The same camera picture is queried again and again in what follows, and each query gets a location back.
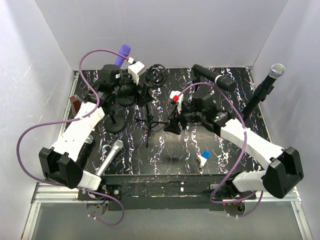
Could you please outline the black tripod stand with shockmount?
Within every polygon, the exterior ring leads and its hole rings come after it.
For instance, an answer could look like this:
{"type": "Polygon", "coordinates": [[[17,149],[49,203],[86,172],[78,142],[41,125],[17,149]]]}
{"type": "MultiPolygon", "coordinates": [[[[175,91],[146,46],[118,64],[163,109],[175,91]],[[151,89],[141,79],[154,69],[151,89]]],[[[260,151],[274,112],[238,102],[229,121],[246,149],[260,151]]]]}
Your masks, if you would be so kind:
{"type": "MultiPolygon", "coordinates": [[[[167,74],[168,71],[166,67],[160,63],[156,63],[152,65],[147,71],[144,79],[144,83],[146,83],[149,86],[149,93],[150,90],[155,90],[157,88],[162,87],[166,81],[167,81],[167,74]]],[[[136,123],[144,123],[146,125],[146,148],[149,147],[149,137],[150,137],[150,131],[154,129],[158,125],[166,125],[168,122],[164,121],[155,121],[154,115],[151,113],[149,104],[154,100],[154,97],[151,95],[151,101],[146,105],[138,105],[139,107],[144,107],[146,111],[146,118],[136,118],[136,123]]]]}

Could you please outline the black round-base mic stand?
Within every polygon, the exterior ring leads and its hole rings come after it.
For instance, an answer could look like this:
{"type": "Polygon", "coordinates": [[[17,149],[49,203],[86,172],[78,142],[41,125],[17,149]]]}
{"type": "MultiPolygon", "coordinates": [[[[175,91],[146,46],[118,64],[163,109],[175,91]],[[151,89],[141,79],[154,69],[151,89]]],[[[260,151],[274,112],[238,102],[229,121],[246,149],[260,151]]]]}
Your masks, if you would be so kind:
{"type": "Polygon", "coordinates": [[[115,114],[112,110],[112,101],[103,103],[102,109],[105,113],[104,126],[108,133],[117,134],[125,128],[125,117],[115,114]]]}

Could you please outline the black shotgun microphone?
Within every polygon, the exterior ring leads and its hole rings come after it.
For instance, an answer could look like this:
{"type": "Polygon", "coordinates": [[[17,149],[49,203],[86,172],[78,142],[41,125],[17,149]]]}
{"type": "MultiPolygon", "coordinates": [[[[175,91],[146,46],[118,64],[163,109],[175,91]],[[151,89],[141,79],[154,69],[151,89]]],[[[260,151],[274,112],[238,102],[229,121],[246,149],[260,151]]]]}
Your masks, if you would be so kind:
{"type": "Polygon", "coordinates": [[[209,70],[201,65],[194,64],[192,66],[192,70],[195,74],[195,77],[204,77],[207,80],[210,80],[213,83],[215,83],[222,90],[225,90],[227,92],[232,92],[237,87],[236,81],[230,78],[229,76],[217,74],[216,72],[209,70]]]}

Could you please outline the black glitter microphone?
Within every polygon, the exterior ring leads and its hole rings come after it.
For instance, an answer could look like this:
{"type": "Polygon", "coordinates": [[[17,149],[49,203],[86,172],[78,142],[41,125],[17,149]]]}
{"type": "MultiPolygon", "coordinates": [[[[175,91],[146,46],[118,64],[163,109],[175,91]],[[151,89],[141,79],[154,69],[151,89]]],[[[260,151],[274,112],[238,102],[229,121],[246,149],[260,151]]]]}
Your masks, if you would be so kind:
{"type": "Polygon", "coordinates": [[[88,162],[88,157],[91,151],[91,144],[93,143],[94,138],[92,135],[89,135],[86,140],[84,141],[79,153],[78,157],[76,160],[77,165],[80,166],[81,169],[84,169],[87,162],[88,162]]]}

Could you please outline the small black tripod stand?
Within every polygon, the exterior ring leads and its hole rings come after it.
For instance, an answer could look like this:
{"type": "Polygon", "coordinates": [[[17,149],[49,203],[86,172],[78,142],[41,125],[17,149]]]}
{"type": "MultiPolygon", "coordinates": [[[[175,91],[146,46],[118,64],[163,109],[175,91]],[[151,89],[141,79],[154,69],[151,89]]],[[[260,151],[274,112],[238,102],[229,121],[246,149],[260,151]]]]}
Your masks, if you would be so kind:
{"type": "MultiPolygon", "coordinates": [[[[198,74],[198,73],[195,73],[194,72],[194,79],[192,80],[192,83],[193,84],[197,84],[197,83],[200,83],[201,82],[201,76],[198,74]]],[[[196,92],[199,88],[199,85],[196,85],[194,87],[194,91],[196,92]]]]}

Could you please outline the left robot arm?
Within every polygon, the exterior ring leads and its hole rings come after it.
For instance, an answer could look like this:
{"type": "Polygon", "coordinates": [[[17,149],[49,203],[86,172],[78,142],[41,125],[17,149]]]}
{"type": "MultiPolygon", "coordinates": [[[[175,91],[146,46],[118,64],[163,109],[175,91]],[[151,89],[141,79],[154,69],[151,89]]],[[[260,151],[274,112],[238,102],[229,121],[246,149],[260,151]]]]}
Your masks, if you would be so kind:
{"type": "Polygon", "coordinates": [[[120,132],[125,119],[112,116],[111,106],[117,97],[135,96],[139,80],[146,71],[145,65],[134,62],[127,70],[121,71],[115,64],[106,64],[100,70],[99,78],[91,87],[81,103],[74,120],[50,148],[42,148],[39,160],[46,179],[70,189],[89,189],[95,200],[106,196],[106,187],[102,183],[102,174],[84,170],[92,143],[91,132],[96,125],[105,120],[111,132],[120,132]]]}

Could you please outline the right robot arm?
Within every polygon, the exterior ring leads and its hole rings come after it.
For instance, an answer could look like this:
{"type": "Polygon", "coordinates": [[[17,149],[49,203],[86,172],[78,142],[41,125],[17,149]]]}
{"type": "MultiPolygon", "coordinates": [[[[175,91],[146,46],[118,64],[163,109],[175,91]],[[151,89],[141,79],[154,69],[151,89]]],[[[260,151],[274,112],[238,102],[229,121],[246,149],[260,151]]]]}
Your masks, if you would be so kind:
{"type": "Polygon", "coordinates": [[[237,199],[245,192],[266,191],[273,197],[284,198],[303,178],[299,152],[271,143],[257,135],[229,112],[218,110],[210,94],[184,100],[180,91],[169,95],[175,106],[164,131],[181,134],[190,123],[200,123],[206,130],[244,147],[262,167],[259,171],[233,172],[219,189],[219,195],[237,199]]]}

